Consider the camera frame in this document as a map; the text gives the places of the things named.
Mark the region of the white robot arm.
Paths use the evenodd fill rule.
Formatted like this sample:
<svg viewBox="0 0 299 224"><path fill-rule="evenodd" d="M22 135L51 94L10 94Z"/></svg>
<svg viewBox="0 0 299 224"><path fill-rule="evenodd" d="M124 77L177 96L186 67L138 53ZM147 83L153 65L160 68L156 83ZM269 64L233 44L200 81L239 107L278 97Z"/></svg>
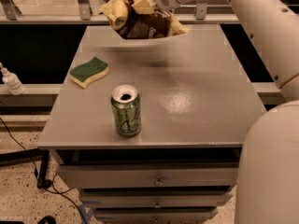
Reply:
<svg viewBox="0 0 299 224"><path fill-rule="evenodd" d="M192 0L149 0L172 9ZM280 0L226 0L260 63L243 64L271 106L246 135L235 224L299 224L299 16Z"/></svg>

